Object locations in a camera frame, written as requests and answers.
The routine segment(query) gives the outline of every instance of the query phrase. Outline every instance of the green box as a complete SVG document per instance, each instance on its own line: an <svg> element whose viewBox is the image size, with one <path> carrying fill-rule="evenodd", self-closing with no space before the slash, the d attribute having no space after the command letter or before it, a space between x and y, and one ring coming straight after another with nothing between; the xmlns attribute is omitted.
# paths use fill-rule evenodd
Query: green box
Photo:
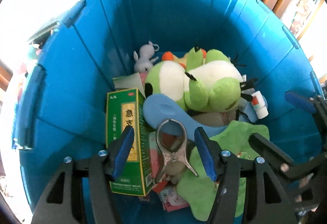
<svg viewBox="0 0 327 224"><path fill-rule="evenodd" d="M112 192L146 196L153 186L149 135L143 118L144 96L137 88L107 95L106 142L120 138L127 125L134 128L133 147L122 175L110 182Z"/></svg>

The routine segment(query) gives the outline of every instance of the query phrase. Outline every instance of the black eye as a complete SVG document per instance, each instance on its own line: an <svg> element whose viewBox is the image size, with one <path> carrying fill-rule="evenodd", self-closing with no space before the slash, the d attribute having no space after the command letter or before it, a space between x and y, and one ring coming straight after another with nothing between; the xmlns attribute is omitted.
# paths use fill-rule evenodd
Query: black eye
<svg viewBox="0 0 327 224"><path fill-rule="evenodd" d="M147 98L153 94L153 87L150 83L145 83L144 93L145 93L145 98Z"/></svg>

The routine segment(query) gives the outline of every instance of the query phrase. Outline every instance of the blue plastic container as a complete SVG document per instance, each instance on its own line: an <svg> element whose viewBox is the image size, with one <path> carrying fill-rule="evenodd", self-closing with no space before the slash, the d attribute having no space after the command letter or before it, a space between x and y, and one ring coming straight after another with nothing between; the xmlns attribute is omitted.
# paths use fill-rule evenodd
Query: blue plastic container
<svg viewBox="0 0 327 224"><path fill-rule="evenodd" d="M21 172L32 210L66 156L82 159L105 147L106 93L112 77L133 73L133 51L149 40L181 56L194 44L216 48L232 59L266 97L262 123L271 140L296 162L320 151L310 114L284 100L293 90L322 94L299 43L260 0L81 0L60 20L29 76L17 127ZM189 208L167 213L157 196L116 195L123 223L200 223ZM88 179L85 207L93 223Z"/></svg>

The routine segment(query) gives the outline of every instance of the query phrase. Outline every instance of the yellow label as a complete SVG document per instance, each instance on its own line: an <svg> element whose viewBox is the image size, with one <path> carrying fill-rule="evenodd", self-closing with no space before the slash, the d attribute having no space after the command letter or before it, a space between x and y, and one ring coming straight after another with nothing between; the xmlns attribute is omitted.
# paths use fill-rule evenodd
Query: yellow label
<svg viewBox="0 0 327 224"><path fill-rule="evenodd" d="M135 102L123 103L121 104L121 124L122 124L122 131L125 129L127 125L130 125L134 128L134 132L136 133L135 129ZM136 145L136 135L134 136L134 142L132 149L130 150L130 154L128 155L127 161L137 161L137 145Z"/></svg>

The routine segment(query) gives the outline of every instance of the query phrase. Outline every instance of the green and white plush toy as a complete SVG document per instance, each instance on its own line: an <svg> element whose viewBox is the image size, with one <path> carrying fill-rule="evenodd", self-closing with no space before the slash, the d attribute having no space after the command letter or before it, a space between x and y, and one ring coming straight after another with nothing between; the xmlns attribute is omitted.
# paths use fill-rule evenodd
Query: green and white plush toy
<svg viewBox="0 0 327 224"><path fill-rule="evenodd" d="M219 50L209 50L206 57L193 48L187 56L186 70L172 61L158 63L145 81L146 97L161 93L183 110L226 112L238 106L242 76Z"/></svg>

